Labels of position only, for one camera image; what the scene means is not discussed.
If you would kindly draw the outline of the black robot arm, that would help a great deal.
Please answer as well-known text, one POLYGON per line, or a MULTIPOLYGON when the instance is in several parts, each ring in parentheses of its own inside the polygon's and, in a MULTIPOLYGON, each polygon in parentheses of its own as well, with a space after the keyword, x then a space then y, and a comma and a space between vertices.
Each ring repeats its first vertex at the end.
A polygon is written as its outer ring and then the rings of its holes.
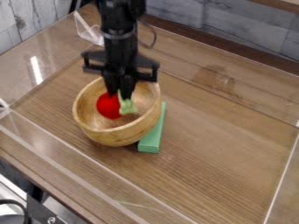
POLYGON ((104 39, 103 51, 86 51, 83 70, 100 73, 107 92, 130 100, 139 81, 158 82, 160 63, 143 56, 138 45, 138 22, 146 0, 96 0, 104 39))

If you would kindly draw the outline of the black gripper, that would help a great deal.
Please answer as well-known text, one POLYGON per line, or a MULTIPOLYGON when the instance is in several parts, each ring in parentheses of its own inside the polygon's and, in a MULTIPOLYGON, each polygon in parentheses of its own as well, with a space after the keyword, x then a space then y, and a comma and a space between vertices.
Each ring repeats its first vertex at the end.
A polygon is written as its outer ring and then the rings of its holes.
POLYGON ((120 94, 124 100, 132 97, 136 87, 135 77, 142 81, 158 82, 160 63, 140 53, 128 61, 112 60, 106 51, 86 51, 80 56, 84 61, 83 70, 88 73, 102 74, 110 95, 119 90, 119 76, 115 72, 124 74, 120 78, 120 94))

